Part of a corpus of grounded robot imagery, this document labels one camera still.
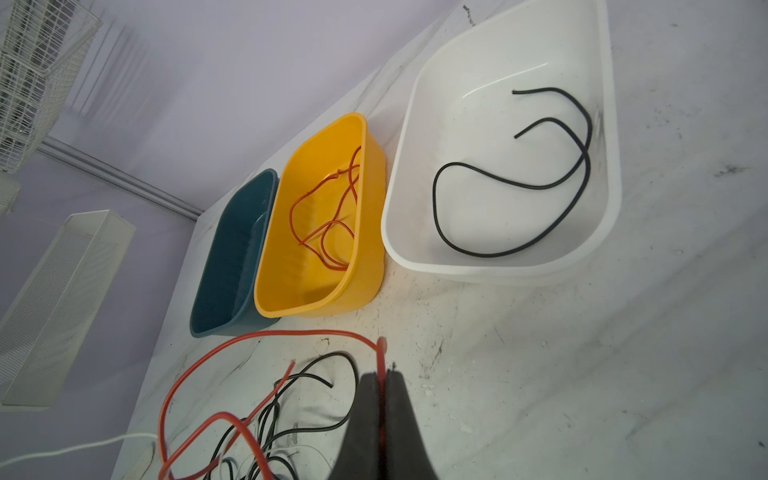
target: dark teal plastic bin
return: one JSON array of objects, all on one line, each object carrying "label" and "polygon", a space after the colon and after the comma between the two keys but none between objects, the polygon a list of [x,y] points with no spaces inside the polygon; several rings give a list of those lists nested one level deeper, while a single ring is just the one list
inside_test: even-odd
[{"label": "dark teal plastic bin", "polygon": [[240,188],[224,208],[192,306],[192,336],[239,336],[278,320],[261,316],[253,301],[276,192],[277,172],[270,168]]}]

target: table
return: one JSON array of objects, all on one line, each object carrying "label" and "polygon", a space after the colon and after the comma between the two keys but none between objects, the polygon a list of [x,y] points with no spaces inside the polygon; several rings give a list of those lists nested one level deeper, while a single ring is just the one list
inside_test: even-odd
[{"label": "table", "polygon": [[[260,171],[280,172],[301,143],[351,111],[367,116],[391,170],[419,69],[450,38],[516,3],[457,5]],[[386,336],[445,480],[768,472],[768,4],[609,0],[608,9],[624,198],[583,272],[556,286],[489,286],[438,280],[387,258],[382,289],[365,308],[275,325]],[[130,431],[156,431],[172,382],[226,340],[193,339],[188,320],[231,194],[197,222]],[[214,412],[245,415],[291,359],[338,349],[373,370],[372,352],[352,340],[273,338],[221,353],[174,400],[171,448]],[[297,383],[280,428],[325,425],[349,408],[349,368],[332,361],[316,372],[334,389]],[[200,437],[176,475],[206,465],[224,428]],[[342,437],[284,440],[316,446],[332,462]],[[319,455],[297,451],[302,479],[327,476]],[[246,450],[233,455],[244,460]],[[112,478],[156,478],[159,468],[151,447],[126,441]]]}]

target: plastic bin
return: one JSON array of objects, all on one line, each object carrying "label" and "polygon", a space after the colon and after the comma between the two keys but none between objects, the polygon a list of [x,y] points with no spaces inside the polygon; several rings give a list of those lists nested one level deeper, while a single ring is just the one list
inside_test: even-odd
[{"label": "plastic bin", "polygon": [[[546,238],[499,258],[470,257],[438,235],[432,181],[448,162],[463,161],[506,178],[545,184],[579,157],[556,126],[513,135],[542,117],[557,117],[584,140],[578,110],[555,93],[512,89],[558,87],[590,113],[592,172],[570,214]],[[584,165],[550,190],[524,190],[466,169],[448,169],[437,190],[441,228],[453,243],[483,253],[536,237],[579,188]],[[413,87],[389,182],[382,236],[400,265],[451,280],[541,285],[567,278],[611,231],[621,205],[621,173],[611,42],[603,0],[531,0],[454,38],[425,64]]]},{"label": "plastic bin", "polygon": [[251,296],[277,181],[276,171],[261,172],[224,208],[192,306],[192,336],[239,336],[277,321],[261,316]]},{"label": "plastic bin", "polygon": [[[298,244],[288,216],[296,199],[329,174],[346,169],[357,147],[361,147],[356,160],[360,164],[358,201],[348,199],[340,217],[355,238],[340,227],[331,229],[326,237],[329,253],[349,266],[346,271],[329,270]],[[384,151],[361,114],[341,117],[299,147],[283,172],[257,275],[254,298],[262,315],[333,315],[357,310],[373,299],[384,277],[380,225],[385,184]],[[330,181],[296,207],[293,222],[302,238],[333,218],[348,185]]]}]

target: red wire in yellow bin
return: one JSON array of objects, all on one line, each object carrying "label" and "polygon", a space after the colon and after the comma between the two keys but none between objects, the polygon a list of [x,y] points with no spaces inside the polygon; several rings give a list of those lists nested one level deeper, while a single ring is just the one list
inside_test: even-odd
[{"label": "red wire in yellow bin", "polygon": [[[283,384],[288,379],[288,376],[290,375],[291,371],[293,371],[293,367],[296,365],[295,361],[290,363],[288,370],[286,371],[285,375],[283,376],[283,379],[280,381],[277,387],[275,387],[275,389],[251,412],[251,414],[245,419],[245,422],[241,422],[240,419],[238,419],[235,415],[232,415],[231,413],[219,412],[217,414],[214,414],[208,420],[206,420],[203,423],[203,425],[201,425],[197,430],[195,430],[195,432],[190,436],[190,438],[188,438],[181,445],[181,447],[179,447],[176,450],[176,452],[174,452],[174,454],[170,456],[170,458],[168,457],[168,447],[165,443],[165,416],[167,414],[170,401],[173,399],[174,394],[179,389],[181,384],[184,383],[184,380],[186,380],[187,377],[189,377],[189,375],[191,375],[192,372],[194,372],[198,367],[203,365],[212,356],[216,355],[221,350],[224,350],[234,345],[235,343],[242,342],[243,340],[259,338],[262,336],[311,336],[311,335],[347,336],[349,338],[353,338],[355,340],[359,340],[360,342],[365,343],[367,346],[371,347],[371,349],[373,349],[376,352],[376,370],[377,370],[378,379],[379,379],[379,407],[382,409],[381,413],[383,414],[383,405],[384,405],[383,396],[384,396],[384,385],[386,381],[386,364],[384,362],[384,354],[386,353],[386,339],[384,339],[384,337],[380,337],[379,341],[377,343],[374,343],[369,339],[367,339],[366,337],[359,335],[358,333],[347,332],[345,330],[329,330],[329,329],[271,330],[266,332],[248,333],[246,335],[238,336],[236,338],[228,340],[225,343],[222,343],[215,349],[203,355],[203,357],[197,360],[186,372],[184,372],[184,374],[182,374],[179,377],[179,379],[174,383],[174,385],[170,388],[170,391],[168,392],[168,395],[165,397],[165,401],[163,402],[163,406],[160,409],[160,418],[158,419],[158,423],[157,423],[157,443],[160,446],[160,458],[161,458],[161,461],[163,462],[163,466],[160,470],[160,474],[157,476],[158,480],[166,480],[166,478],[169,478],[170,480],[197,480],[197,478],[202,477],[203,475],[207,474],[208,472],[216,468],[216,466],[219,463],[219,457],[216,457],[210,464],[208,464],[207,467],[187,477],[174,479],[174,476],[170,472],[170,467],[173,465],[176,459],[179,458],[179,456],[182,453],[184,453],[184,451],[189,447],[189,445],[191,445],[191,443],[194,442],[194,440],[198,436],[200,436],[200,434],[203,433],[203,431],[205,431],[212,423],[216,422],[217,420],[224,420],[226,422],[229,422],[231,425],[234,425],[237,431],[237,433],[227,444],[227,447],[224,449],[221,455],[224,455],[224,453],[227,452],[227,450],[232,446],[234,441],[237,439],[238,435],[242,435],[245,438],[246,442],[248,443],[248,446],[253,451],[253,455],[256,458],[256,462],[259,465],[259,468],[261,469],[261,472],[264,475],[264,480],[274,480],[274,476],[272,475],[272,472],[268,464],[266,463],[266,458],[264,457],[264,453],[262,452],[261,447],[259,446],[259,443],[253,437],[253,434],[248,430],[248,425],[256,417],[256,415],[258,415],[259,411],[283,387]],[[380,448],[382,448],[383,440],[384,440],[384,432],[382,431],[382,434],[381,434],[382,444],[379,446]]]},{"label": "red wire in yellow bin", "polygon": [[[357,153],[360,151],[362,147],[357,147],[355,149],[355,153],[352,154],[352,160],[349,161],[349,167],[345,170],[338,170],[334,174],[330,174],[328,177],[323,178],[322,181],[320,181],[319,184],[317,184],[312,190],[308,191],[301,197],[299,197],[298,200],[293,202],[293,205],[290,208],[290,212],[288,213],[288,224],[290,225],[290,231],[293,233],[293,237],[296,238],[296,241],[299,242],[299,245],[302,245],[306,248],[308,248],[312,253],[317,255],[317,258],[320,259],[321,262],[323,262],[323,265],[326,266],[327,269],[330,270],[337,270],[340,272],[345,272],[347,267],[346,263],[339,262],[338,260],[335,260],[333,257],[331,257],[328,252],[326,251],[326,235],[328,234],[328,231],[333,227],[334,225],[341,225],[346,229],[346,231],[349,233],[349,235],[352,238],[355,238],[354,232],[352,232],[352,229],[350,229],[346,223],[339,220],[339,214],[341,213],[341,207],[344,204],[344,200],[346,199],[346,195],[351,191],[352,196],[355,198],[355,203],[357,203],[357,190],[355,190],[355,184],[357,183],[357,180],[360,179],[360,175],[358,174],[357,177],[352,178],[352,170],[355,168],[359,168],[359,165],[355,165],[355,158],[357,157]],[[299,235],[296,233],[296,230],[293,228],[293,209],[296,208],[296,205],[299,204],[301,200],[306,199],[309,195],[314,194],[321,186],[323,186],[328,180],[335,180],[342,175],[346,174],[347,180],[349,181],[349,186],[344,190],[344,193],[341,196],[341,200],[339,200],[339,206],[336,208],[336,213],[333,215],[333,219],[330,221],[325,222],[323,225],[320,225],[315,231],[310,233],[306,236],[304,240],[301,240],[299,238]],[[320,231],[323,231],[323,235],[320,237],[320,250],[323,252],[322,254],[318,252],[317,250],[310,247],[307,242],[310,241],[315,235],[317,235]],[[334,263],[335,265],[331,265],[326,261],[326,258],[330,260],[331,263]]]}]

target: teal bin rim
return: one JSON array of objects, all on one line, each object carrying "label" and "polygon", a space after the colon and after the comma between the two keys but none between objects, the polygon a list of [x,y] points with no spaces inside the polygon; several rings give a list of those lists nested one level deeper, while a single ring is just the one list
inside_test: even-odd
[{"label": "teal bin rim", "polygon": [[[209,272],[209,263],[211,262],[210,259],[210,252],[209,256],[205,261],[205,267],[203,268],[203,275],[200,277],[200,284],[197,286],[197,294],[195,295],[195,301],[192,306],[192,312],[190,314],[190,334],[194,338],[204,338],[206,336],[211,335],[225,335],[225,336],[239,336],[246,332],[241,331],[238,333],[234,333],[231,330],[233,330],[233,327],[235,327],[240,321],[245,317],[245,315],[248,313],[249,310],[251,310],[251,314],[256,317],[259,320],[262,320],[262,326],[258,328],[253,327],[245,327],[245,329],[249,331],[258,331],[264,328],[267,328],[268,326],[275,323],[279,318],[266,318],[265,316],[262,316],[258,310],[256,309],[256,304],[253,300],[253,290],[256,288],[256,276],[258,274],[259,270],[259,263],[261,261],[261,253],[263,252],[264,248],[264,240],[266,239],[266,232],[269,229],[270,221],[272,220],[272,209],[275,204],[275,197],[277,196],[277,184],[278,184],[278,176],[277,172],[272,168],[267,168],[266,170],[260,172],[258,175],[256,175],[254,178],[249,180],[246,184],[244,184],[240,189],[237,190],[237,192],[234,193],[234,195],[230,198],[229,202],[227,202],[227,205],[224,207],[224,210],[221,212],[220,219],[224,218],[225,215],[227,215],[227,211],[233,207],[233,199],[238,195],[241,191],[248,188],[249,185],[251,185],[253,182],[256,182],[260,180],[263,176],[270,175],[272,177],[272,183],[270,185],[270,196],[268,200],[268,206],[266,209],[266,221],[264,222],[264,226],[262,228],[262,231],[260,232],[261,235],[261,245],[259,247],[259,252],[256,258],[256,269],[253,271],[253,279],[250,282],[250,295],[246,296],[245,301],[243,301],[243,305],[240,306],[240,308],[237,310],[237,313],[232,315],[232,318],[229,319],[227,322],[222,323],[219,326],[215,326],[214,328],[203,330],[203,331],[195,331],[193,328],[193,321],[195,317],[195,310],[198,305],[198,300],[200,300],[200,293],[201,288],[203,287],[203,280],[206,278],[206,274],[210,274]],[[216,238],[223,234],[223,231],[221,230],[222,224],[219,222],[216,228],[216,233],[214,234],[214,241],[211,243],[211,248],[213,249],[214,243],[216,242]]]}]

